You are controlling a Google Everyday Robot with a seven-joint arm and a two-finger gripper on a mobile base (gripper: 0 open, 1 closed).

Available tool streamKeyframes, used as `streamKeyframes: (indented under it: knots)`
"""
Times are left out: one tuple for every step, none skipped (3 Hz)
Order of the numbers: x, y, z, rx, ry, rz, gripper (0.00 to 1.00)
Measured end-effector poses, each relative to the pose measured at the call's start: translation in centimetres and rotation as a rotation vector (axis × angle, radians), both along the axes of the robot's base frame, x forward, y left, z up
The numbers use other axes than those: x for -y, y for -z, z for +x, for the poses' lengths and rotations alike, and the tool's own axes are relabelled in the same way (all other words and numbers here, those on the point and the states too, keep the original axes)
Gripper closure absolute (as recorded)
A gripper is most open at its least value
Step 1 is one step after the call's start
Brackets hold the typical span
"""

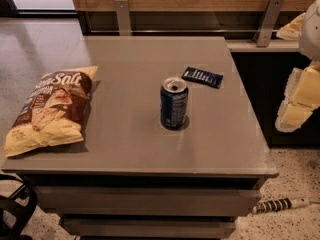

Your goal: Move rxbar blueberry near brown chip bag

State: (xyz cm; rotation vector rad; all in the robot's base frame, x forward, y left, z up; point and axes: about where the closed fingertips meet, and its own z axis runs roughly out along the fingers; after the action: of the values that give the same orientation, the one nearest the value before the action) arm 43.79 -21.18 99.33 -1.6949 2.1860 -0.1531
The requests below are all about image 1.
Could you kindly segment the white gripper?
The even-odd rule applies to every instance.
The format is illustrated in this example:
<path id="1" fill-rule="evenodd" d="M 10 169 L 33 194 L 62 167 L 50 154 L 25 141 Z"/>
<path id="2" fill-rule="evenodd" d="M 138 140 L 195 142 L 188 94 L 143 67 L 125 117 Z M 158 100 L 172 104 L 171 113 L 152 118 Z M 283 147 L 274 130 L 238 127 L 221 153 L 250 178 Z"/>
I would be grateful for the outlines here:
<path id="1" fill-rule="evenodd" d="M 313 114 L 312 110 L 320 106 L 320 61 L 312 60 L 305 69 L 292 70 L 285 97 L 291 104 L 286 100 L 281 102 L 275 127 L 279 132 L 292 133 L 300 129 Z"/>

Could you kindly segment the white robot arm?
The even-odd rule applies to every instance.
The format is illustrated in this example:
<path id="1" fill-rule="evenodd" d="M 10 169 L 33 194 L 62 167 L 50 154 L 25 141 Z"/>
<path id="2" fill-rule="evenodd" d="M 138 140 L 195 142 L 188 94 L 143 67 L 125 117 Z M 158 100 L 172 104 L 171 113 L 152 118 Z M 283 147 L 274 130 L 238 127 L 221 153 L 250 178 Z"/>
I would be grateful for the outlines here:
<path id="1" fill-rule="evenodd" d="M 299 52 L 311 60 L 306 68 L 292 70 L 277 112 L 276 129 L 291 133 L 320 107 L 320 0 L 315 0 L 305 13 L 280 28 L 276 36 L 297 40 Z"/>

